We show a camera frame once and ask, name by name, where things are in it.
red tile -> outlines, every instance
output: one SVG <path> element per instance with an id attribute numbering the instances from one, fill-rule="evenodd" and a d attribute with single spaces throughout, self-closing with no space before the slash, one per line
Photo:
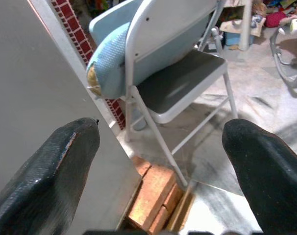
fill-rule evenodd
<path id="1" fill-rule="evenodd" d="M 64 5 L 64 6 L 62 6 L 60 9 L 61 9 L 61 11 L 64 13 L 64 16 L 65 16 L 66 18 L 68 18 L 68 17 L 74 15 L 73 12 L 72 12 L 72 10 L 71 10 L 71 8 L 70 8 L 70 6 L 67 5 L 67 4 Z"/>
<path id="2" fill-rule="evenodd" d="M 67 0 L 56 0 L 57 1 L 57 3 L 59 4 L 59 5 L 61 5 L 61 4 L 63 4 L 64 2 L 66 2 Z"/>
<path id="3" fill-rule="evenodd" d="M 75 31 L 77 28 L 80 27 L 75 17 L 72 17 L 71 19 L 69 19 L 67 21 L 68 21 L 68 24 L 70 25 L 70 28 L 72 29 L 72 31 Z"/>
<path id="4" fill-rule="evenodd" d="M 113 109 L 117 109 L 119 107 L 119 103 L 118 102 L 114 102 L 112 104 L 112 106 L 113 106 Z"/>
<path id="5" fill-rule="evenodd" d="M 122 112 L 123 112 L 123 111 L 122 111 L 121 109 L 117 109 L 117 110 L 116 110 L 116 115 L 119 116 Z"/>
<path id="6" fill-rule="evenodd" d="M 121 115 L 118 117 L 118 121 L 124 121 L 125 118 L 124 118 L 124 114 L 121 113 Z"/>
<path id="7" fill-rule="evenodd" d="M 92 55 L 93 55 L 93 52 L 89 52 L 89 53 L 86 54 L 85 56 L 86 56 L 86 58 L 87 58 L 88 60 L 90 60 L 91 57 L 92 57 Z"/>
<path id="8" fill-rule="evenodd" d="M 74 33 L 76 39 L 78 40 L 78 42 L 81 42 L 85 39 L 85 36 L 82 32 L 82 30 L 78 30 L 77 32 Z"/>
<path id="9" fill-rule="evenodd" d="M 120 129 L 123 130 L 125 127 L 125 120 L 122 122 L 119 122 L 118 124 L 119 124 Z"/>
<path id="10" fill-rule="evenodd" d="M 87 53 L 91 49 L 91 47 L 87 41 L 85 41 L 84 43 L 81 44 L 81 48 L 84 53 Z"/>

gray folding chair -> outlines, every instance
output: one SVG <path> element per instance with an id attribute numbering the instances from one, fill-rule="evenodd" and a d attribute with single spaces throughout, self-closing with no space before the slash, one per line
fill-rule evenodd
<path id="1" fill-rule="evenodd" d="M 226 102 L 229 101 L 232 114 L 234 118 L 237 118 L 227 73 L 227 63 L 218 56 L 191 50 L 183 59 L 156 72 L 138 86 L 133 84 L 134 67 L 138 63 L 137 68 L 149 69 L 151 64 L 161 63 L 162 60 L 167 59 L 168 54 L 172 54 L 176 50 L 180 51 L 189 43 L 192 48 L 192 43 L 197 42 L 203 33 L 203 42 L 206 42 L 223 9 L 224 2 L 214 0 L 143 0 L 127 33 L 125 46 L 126 138 L 127 140 L 130 138 L 132 125 L 130 121 L 132 118 L 131 105 L 136 102 L 185 186 L 187 182 L 176 164 L 173 154 Z M 216 33 L 214 36 L 218 51 L 221 52 L 219 35 L 215 29 L 213 31 Z M 167 123 L 173 120 L 222 75 L 228 97 L 174 150 L 170 151 L 155 122 Z"/>
<path id="2" fill-rule="evenodd" d="M 224 0 L 126 0 L 93 19 L 89 27 L 97 45 L 101 44 L 99 51 L 104 50 L 102 56 L 93 55 L 89 64 L 96 65 L 102 94 L 111 98 L 125 95 L 126 140 L 130 140 L 131 127 L 145 118 L 183 185 L 187 182 L 173 154 L 226 102 L 230 102 L 233 116 L 237 117 L 226 61 L 201 52 L 224 3 Z M 215 29 L 213 32 L 218 51 L 222 52 L 218 32 Z M 194 50 L 202 36 L 204 43 L 199 45 L 199 51 Z M 104 74 L 115 76 L 105 78 Z M 228 97 L 170 151 L 155 122 L 173 120 L 222 75 Z M 131 123 L 134 103 L 143 115 Z"/>

chair leg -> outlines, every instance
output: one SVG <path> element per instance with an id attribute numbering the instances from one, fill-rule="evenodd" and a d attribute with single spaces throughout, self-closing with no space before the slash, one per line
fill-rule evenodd
<path id="1" fill-rule="evenodd" d="M 232 93 L 230 79 L 229 79 L 229 75 L 228 75 L 227 72 L 223 74 L 223 79 L 225 81 L 225 86 L 226 86 L 226 89 L 227 89 L 227 94 L 229 96 L 229 103 L 230 103 L 230 107 L 231 107 L 232 116 L 233 116 L 233 118 L 238 118 L 238 113 L 237 113 L 237 109 L 236 109 L 235 98 L 234 98 L 233 93 Z"/>
<path id="2" fill-rule="evenodd" d="M 131 120 L 132 120 L 132 102 L 125 101 L 125 141 L 130 142 L 131 139 Z"/>
<path id="3" fill-rule="evenodd" d="M 160 134 L 160 132 L 159 132 L 153 118 L 149 114 L 149 111 L 148 111 L 146 105 L 144 104 L 144 102 L 143 102 L 143 100 L 142 100 L 136 86 L 133 86 L 131 88 L 131 94 L 135 98 L 137 104 L 139 105 L 143 116 L 145 117 L 146 121 L 148 122 L 149 127 L 152 129 L 153 133 L 155 134 L 155 137 L 156 137 L 157 141 L 159 142 L 160 146 L 162 147 L 168 161 L 173 166 L 173 169 L 177 173 L 177 175 L 178 175 L 179 179 L 181 180 L 182 184 L 184 185 L 184 187 L 186 187 L 188 185 L 188 183 L 187 183 L 186 179 L 184 178 L 181 170 L 179 169 L 176 161 L 174 160 L 171 151 L 168 149 L 168 147 L 167 147 L 167 145 L 166 145 L 166 143 L 164 141 L 164 138 Z"/>

red tile border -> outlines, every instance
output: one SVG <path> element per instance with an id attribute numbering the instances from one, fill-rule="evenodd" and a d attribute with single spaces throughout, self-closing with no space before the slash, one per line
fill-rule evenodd
<path id="1" fill-rule="evenodd" d="M 93 55 L 93 50 L 74 14 L 74 11 L 72 10 L 69 0 L 50 1 L 54 6 L 55 11 L 58 12 L 59 18 L 63 22 L 66 31 L 68 32 L 84 63 L 87 65 Z M 125 117 L 119 105 L 118 99 L 105 99 L 105 101 L 112 111 L 120 129 L 123 130 L 125 127 Z"/>

clutter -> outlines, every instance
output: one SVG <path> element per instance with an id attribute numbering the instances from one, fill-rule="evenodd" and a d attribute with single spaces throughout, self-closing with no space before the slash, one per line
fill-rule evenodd
<path id="1" fill-rule="evenodd" d="M 261 18 L 261 16 L 253 16 L 252 21 L 254 21 L 254 27 L 251 29 L 251 35 L 260 37 L 263 24 L 266 18 Z M 236 33 L 240 34 L 242 31 L 242 20 L 233 20 L 223 22 L 220 27 L 221 31 L 228 32 L 228 33 Z"/>
<path id="2" fill-rule="evenodd" d="M 226 32 L 225 38 L 226 38 L 227 46 L 238 45 L 240 41 L 240 34 Z M 253 44 L 253 41 L 254 41 L 254 36 L 250 35 L 250 45 Z"/>
<path id="3" fill-rule="evenodd" d="M 255 0 L 252 5 L 252 12 L 262 17 L 266 17 L 267 7 L 262 0 Z"/>
<path id="4" fill-rule="evenodd" d="M 239 46 L 238 45 L 231 45 L 228 49 L 229 50 L 238 50 Z"/>
<path id="5" fill-rule="evenodd" d="M 266 17 L 265 26 L 267 28 L 275 28 L 279 26 L 279 22 L 286 18 L 286 14 L 283 12 L 271 13 Z"/>
<path id="6" fill-rule="evenodd" d="M 286 9 L 287 7 L 289 7 L 295 1 L 296 0 L 282 0 L 282 1 L 280 1 L 280 5 L 282 6 L 282 8 Z"/>
<path id="7" fill-rule="evenodd" d="M 291 27 L 293 28 L 293 30 L 291 31 L 297 31 L 297 7 L 293 15 L 289 17 L 285 17 L 281 19 L 279 22 L 281 26 L 284 26 L 285 24 L 289 24 L 289 23 L 291 23 Z"/>

